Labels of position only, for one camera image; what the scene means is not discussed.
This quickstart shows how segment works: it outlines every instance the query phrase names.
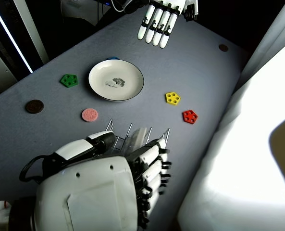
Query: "plate rim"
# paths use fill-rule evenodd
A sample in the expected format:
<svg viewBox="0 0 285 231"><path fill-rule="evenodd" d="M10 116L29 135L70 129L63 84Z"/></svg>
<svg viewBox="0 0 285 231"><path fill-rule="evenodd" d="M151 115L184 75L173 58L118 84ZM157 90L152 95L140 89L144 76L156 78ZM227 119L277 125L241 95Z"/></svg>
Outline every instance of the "plate rim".
<svg viewBox="0 0 285 231"><path fill-rule="evenodd" d="M112 61L117 61L117 60L123 61L123 62L126 62L126 63L129 63L129 64L133 65L135 68L138 69L138 71L141 73L141 76L142 76L142 87L141 87L140 91L139 91L136 95L134 95L133 97L128 98L128 99L126 99L126 100L112 100L112 99L108 99L108 98L106 98L106 97L104 97L104 96L98 94L98 93L93 89L92 84L91 84L91 80L90 80L90 77L91 77L90 75L91 75L91 72L92 72L92 70L93 70L94 67L96 67L97 65L99 65L99 64L101 64L102 62L105 62L105 61L111 61L111 62L112 62ZM96 64L94 67L91 68L91 70L90 70L90 72L89 72L89 76L88 76L89 85L90 85L90 87L92 88L92 90L93 90L97 95L99 95L100 97L102 97L102 98L104 98L104 99L106 99L106 100L108 100L108 101L122 102L122 101L130 100L130 99L136 97L136 96L142 91L142 89L143 89L143 87L144 87L144 77L143 77L143 74L142 74L141 70L140 70L135 64L133 64L133 63L131 63L131 62L129 62L129 61L126 61L126 60L123 60L123 59L108 59L108 60L103 60L103 61L99 62L99 63Z"/></svg>

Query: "blue object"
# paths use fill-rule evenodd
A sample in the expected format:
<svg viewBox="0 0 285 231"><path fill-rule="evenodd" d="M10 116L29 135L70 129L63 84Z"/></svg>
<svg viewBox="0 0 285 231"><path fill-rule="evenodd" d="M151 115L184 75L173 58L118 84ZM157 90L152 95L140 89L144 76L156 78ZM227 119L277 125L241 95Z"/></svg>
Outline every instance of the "blue object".
<svg viewBox="0 0 285 231"><path fill-rule="evenodd" d="M110 60L110 59L119 59L119 58L117 56L112 56L112 57L107 58L106 60Z"/></svg>

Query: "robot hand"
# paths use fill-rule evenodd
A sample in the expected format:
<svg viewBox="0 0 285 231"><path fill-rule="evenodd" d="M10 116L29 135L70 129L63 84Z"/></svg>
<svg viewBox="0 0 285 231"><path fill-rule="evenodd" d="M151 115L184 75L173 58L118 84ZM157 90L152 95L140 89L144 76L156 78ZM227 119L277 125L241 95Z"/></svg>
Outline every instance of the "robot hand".
<svg viewBox="0 0 285 231"><path fill-rule="evenodd" d="M198 0L150 0L149 8L138 32L142 40L146 33L146 43L165 48L178 16L184 11L187 21L198 14Z"/></svg>
<svg viewBox="0 0 285 231"><path fill-rule="evenodd" d="M110 153L114 143L112 131L99 132L51 155L35 157L23 168L21 181L40 184L34 211L27 219L33 230L136 231L137 226L147 227L170 177L166 141L153 140L127 156L104 154ZM43 159L43 175L26 177L38 159ZM12 226L11 230L22 229Z"/></svg>

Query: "gray panel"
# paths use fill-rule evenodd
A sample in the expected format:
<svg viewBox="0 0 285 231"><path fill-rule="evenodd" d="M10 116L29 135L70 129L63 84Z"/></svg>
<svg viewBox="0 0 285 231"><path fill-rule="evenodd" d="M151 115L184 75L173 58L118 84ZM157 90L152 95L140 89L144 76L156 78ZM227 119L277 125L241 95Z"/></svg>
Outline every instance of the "gray panel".
<svg viewBox="0 0 285 231"><path fill-rule="evenodd" d="M18 176L33 157L51 154L66 143L106 128L114 119L116 134L153 127L151 139L171 128L168 148L173 162L167 192L152 212L149 230L165 230L187 192L199 160L207 147L238 80L247 54L236 45L194 22L177 21L165 49L153 47L136 36L146 8L126 15L50 61L0 95L0 200L34 195L36 184L22 183ZM228 52L218 45L224 43ZM90 89L91 68L110 56L135 64L145 85L135 98L114 103ZM79 84L66 88L64 74L76 74ZM177 106L165 102L165 93L181 97ZM40 99L45 107L29 114L25 104ZM81 112L93 107L96 122L86 123ZM182 112L198 114L194 125L183 122ZM40 165L33 169L41 171Z"/></svg>

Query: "metal wire rack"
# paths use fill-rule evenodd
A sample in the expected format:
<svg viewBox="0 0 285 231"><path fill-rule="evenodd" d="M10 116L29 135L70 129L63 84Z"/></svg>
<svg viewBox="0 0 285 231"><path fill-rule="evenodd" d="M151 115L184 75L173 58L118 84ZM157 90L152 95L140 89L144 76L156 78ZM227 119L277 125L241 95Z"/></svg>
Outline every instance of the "metal wire rack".
<svg viewBox="0 0 285 231"><path fill-rule="evenodd" d="M121 151L121 150L122 150L122 148L123 148L123 146L124 146L124 143L125 143L125 140L129 137L129 132L130 132L132 126L133 126L133 124L131 123L131 124L129 125L129 128L128 128L127 133L126 133L126 135L125 135L124 138L115 135L117 139L116 139L116 141L115 141L115 143L114 143L114 145L113 145L113 147L112 147L112 151L114 151L114 150ZM148 133L146 134L146 136L145 136L145 138L146 138L145 144L147 144L147 143L149 142L149 138L150 138L152 129L153 129L153 128L150 127L149 130L148 130L149 132L148 132ZM109 123L108 123L108 125L107 125L107 127L106 127L106 131L113 131L113 120L112 120L112 119L110 119L110 121L109 121ZM169 134L170 134L170 128L168 128L168 129L162 134L162 136L161 136L162 139L165 139L165 140L166 140L166 145L167 145L167 141L168 141L168 138L169 138Z"/></svg>

